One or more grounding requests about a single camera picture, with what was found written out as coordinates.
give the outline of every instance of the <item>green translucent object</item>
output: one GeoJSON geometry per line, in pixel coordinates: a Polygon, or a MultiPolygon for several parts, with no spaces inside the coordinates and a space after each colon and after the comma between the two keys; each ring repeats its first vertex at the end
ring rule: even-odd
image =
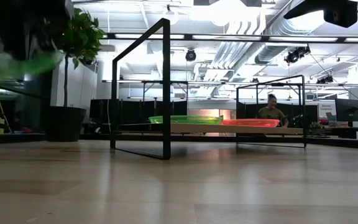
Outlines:
{"type": "MultiPolygon", "coordinates": [[[[152,124],[162,124],[162,116],[149,118],[152,124]]],[[[214,116],[172,115],[171,123],[176,124],[221,124],[223,118],[214,116]]]]}
{"type": "Polygon", "coordinates": [[[8,54],[0,55],[0,80],[19,78],[25,74],[40,75],[53,70],[63,58],[60,52],[51,52],[30,60],[15,60],[8,54]]]}

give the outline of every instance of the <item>red plastic tray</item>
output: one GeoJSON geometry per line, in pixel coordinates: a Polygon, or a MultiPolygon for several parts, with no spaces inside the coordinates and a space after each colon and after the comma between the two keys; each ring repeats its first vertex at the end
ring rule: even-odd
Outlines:
{"type": "Polygon", "coordinates": [[[224,120],[222,125],[275,128],[279,123],[277,119],[231,119],[224,120]]]}

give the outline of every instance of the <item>wooden floor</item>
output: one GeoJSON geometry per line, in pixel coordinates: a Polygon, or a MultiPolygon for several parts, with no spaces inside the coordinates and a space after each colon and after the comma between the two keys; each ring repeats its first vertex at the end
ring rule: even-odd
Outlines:
{"type": "Polygon", "coordinates": [[[108,141],[0,145],[0,224],[357,223],[358,150],[108,141]],[[120,147],[160,144],[119,142],[120,147]]]}

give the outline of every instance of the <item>person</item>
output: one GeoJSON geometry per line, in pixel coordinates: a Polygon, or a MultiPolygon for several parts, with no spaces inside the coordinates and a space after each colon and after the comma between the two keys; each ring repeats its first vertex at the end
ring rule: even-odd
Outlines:
{"type": "Polygon", "coordinates": [[[283,127],[288,127],[288,120],[286,119],[283,112],[276,108],[277,98],[273,94],[268,95],[267,106],[262,108],[258,112],[258,118],[265,119],[279,119],[283,122],[283,127]]]}

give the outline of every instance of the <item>computer monitor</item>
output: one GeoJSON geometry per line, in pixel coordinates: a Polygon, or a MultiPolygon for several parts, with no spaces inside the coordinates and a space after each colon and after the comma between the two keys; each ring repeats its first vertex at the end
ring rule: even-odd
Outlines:
{"type": "Polygon", "coordinates": [[[358,121],[358,100],[335,99],[335,108],[337,121],[358,121]]]}

